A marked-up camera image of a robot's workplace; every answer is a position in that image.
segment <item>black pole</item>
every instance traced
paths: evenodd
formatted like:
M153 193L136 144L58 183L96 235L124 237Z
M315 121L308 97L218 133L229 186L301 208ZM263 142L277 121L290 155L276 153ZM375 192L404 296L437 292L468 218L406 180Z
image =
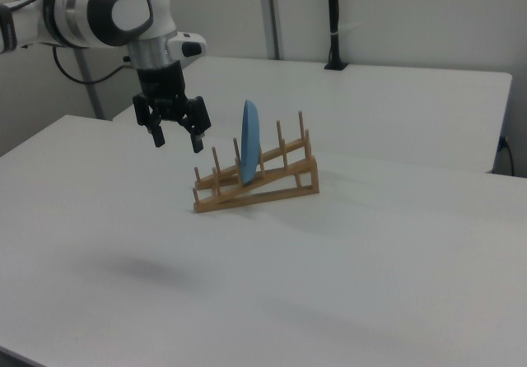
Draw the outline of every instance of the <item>black pole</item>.
M334 71L342 71L347 63L340 59L340 45L338 42L338 0L329 0L329 29L331 31L331 49L329 62L324 67Z

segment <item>white table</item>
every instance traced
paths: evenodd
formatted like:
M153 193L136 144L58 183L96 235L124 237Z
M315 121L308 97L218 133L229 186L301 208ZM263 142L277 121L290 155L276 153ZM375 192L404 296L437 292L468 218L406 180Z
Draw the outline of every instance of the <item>white table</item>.
M271 124L261 127L267 143L276 139L274 121L294 124L303 110L321 150L479 173L494 165L511 88L511 75L496 72L357 65L328 72L320 63L238 58L200 58L184 74L188 96L208 106L208 135L240 133L249 99ZM132 107L114 121L137 124Z
M525 180L313 143L320 195L197 215L212 157L188 143L73 117L31 138L0 159L0 346L58 367L522 365Z

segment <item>wooden frame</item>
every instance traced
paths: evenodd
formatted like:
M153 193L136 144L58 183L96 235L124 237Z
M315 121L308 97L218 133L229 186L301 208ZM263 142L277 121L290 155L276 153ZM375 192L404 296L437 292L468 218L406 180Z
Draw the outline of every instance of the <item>wooden frame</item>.
M311 153L310 132L309 130L304 130L302 112L299 112L298 116L300 119L300 139L286 143L282 138L282 127L278 121L277 132L279 146L264 153L260 148L259 171L256 172L254 179L247 184L243 184L241 181L240 149L236 138L234 138L236 159L235 164L231 167L225 169L220 168L216 148L213 147L212 155L214 157L215 167L212 168L212 174L206 178L201 178L198 168L196 167L194 169L196 173L194 210L197 213L218 211L221 209L244 207L261 202L271 202L319 193L319 172L316 159ZM294 163L289 163L287 155L299 149L304 150L305 158ZM283 167L272 170L265 169L266 162L280 156L283 159ZM302 185L301 175L308 173L311 174L311 184ZM248 192L288 176L295 178L296 187L247 195ZM198 191L209 189L212 195L200 199Z

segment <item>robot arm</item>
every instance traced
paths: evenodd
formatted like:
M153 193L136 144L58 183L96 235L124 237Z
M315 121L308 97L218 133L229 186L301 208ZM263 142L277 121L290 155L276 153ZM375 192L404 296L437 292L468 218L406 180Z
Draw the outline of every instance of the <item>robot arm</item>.
M208 128L203 98L184 93L182 67L203 55L205 40L178 32L170 0L20 0L0 5L0 53L30 44L67 48L127 46L142 93L133 98L138 124L156 146L165 143L161 120L189 131L194 151Z

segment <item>blue plate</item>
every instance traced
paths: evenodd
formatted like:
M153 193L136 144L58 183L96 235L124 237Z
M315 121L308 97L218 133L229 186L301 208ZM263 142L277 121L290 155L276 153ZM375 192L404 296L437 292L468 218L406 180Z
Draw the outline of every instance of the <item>blue plate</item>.
M256 175L260 158L260 123L256 105L247 100L241 128L241 181L247 184Z

